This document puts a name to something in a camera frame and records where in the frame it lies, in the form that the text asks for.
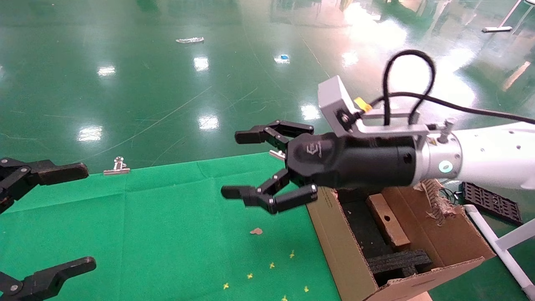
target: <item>white metal bar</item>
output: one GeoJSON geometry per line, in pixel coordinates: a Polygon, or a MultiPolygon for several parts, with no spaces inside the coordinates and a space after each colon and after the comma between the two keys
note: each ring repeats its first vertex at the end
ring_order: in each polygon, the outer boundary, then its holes
{"type": "Polygon", "coordinates": [[[464,205],[463,206],[468,215],[470,215],[470,218],[472,218],[474,224],[476,224],[477,228],[479,228],[479,231],[485,236],[488,243],[491,245],[491,247],[494,249],[496,254],[500,257],[500,259],[503,261],[503,264],[507,267],[507,269],[511,272],[515,280],[518,282],[524,293],[528,296],[529,300],[535,301],[535,286],[531,282],[531,280],[526,276],[524,271],[521,269],[521,267],[518,265],[518,263],[515,261],[513,256],[509,254],[507,250],[501,249],[497,244],[496,241],[498,240],[498,237],[492,231],[491,227],[487,224],[487,222],[483,219],[481,214],[477,211],[477,209],[474,207],[474,205],[464,205]]]}
{"type": "Polygon", "coordinates": [[[522,2],[523,0],[518,0],[515,5],[513,6],[513,8],[509,11],[509,13],[507,13],[507,16],[505,16],[505,18],[502,20],[502,22],[497,26],[497,27],[485,27],[483,28],[483,32],[484,33],[488,33],[488,32],[508,32],[508,31],[511,31],[512,27],[510,26],[506,26],[504,27],[503,24],[505,24],[505,22],[507,22],[507,20],[509,19],[509,17],[511,17],[511,14],[515,11],[516,7],[520,4],[520,2],[522,2]]]}
{"type": "Polygon", "coordinates": [[[516,246],[517,244],[532,238],[533,236],[535,236],[535,220],[531,220],[498,238],[496,240],[496,245],[498,245],[498,247],[500,247],[502,250],[507,250],[512,246],[516,246]]]}

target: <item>white pvc frame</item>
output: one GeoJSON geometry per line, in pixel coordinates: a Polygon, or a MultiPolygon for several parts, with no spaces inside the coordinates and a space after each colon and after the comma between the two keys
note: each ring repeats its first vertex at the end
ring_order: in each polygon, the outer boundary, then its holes
{"type": "Polygon", "coordinates": [[[528,276],[526,276],[513,256],[511,256],[509,251],[507,251],[509,248],[535,236],[535,220],[531,220],[517,229],[498,238],[474,205],[464,205],[463,207],[473,220],[474,224],[476,224],[477,228],[479,228],[479,231],[481,231],[483,236],[485,236],[496,254],[503,261],[503,264],[505,264],[515,280],[518,282],[518,284],[520,284],[520,287],[527,295],[529,300],[535,301],[535,286],[528,276]]]}

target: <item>green cloth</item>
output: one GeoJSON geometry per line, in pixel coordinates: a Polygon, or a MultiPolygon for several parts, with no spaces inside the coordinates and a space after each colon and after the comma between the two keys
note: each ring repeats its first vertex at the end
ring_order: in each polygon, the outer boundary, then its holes
{"type": "Polygon", "coordinates": [[[255,154],[36,187],[0,215],[0,270],[23,279],[93,256],[58,301],[339,300],[306,208],[272,216],[220,195],[282,167],[255,154]]]}

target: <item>screw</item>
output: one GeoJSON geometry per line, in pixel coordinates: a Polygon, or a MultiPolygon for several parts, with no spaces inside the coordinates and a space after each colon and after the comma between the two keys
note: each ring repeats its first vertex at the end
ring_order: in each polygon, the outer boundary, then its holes
{"type": "Polygon", "coordinates": [[[444,120],[444,127],[442,128],[442,130],[440,130],[440,137],[437,138],[438,142],[442,144],[448,143],[448,136],[449,134],[451,134],[454,124],[454,118],[446,118],[446,120],[444,120]]]}

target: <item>cardboard box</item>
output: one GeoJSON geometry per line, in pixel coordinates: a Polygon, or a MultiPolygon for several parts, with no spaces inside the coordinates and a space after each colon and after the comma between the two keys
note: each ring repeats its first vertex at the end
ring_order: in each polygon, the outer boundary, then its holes
{"type": "Polygon", "coordinates": [[[342,301],[405,301],[445,283],[495,256],[465,214],[442,227],[430,218],[424,192],[391,187],[381,194],[410,240],[433,261],[429,271],[378,287],[343,210],[331,189],[321,188],[307,205],[342,301]]]}

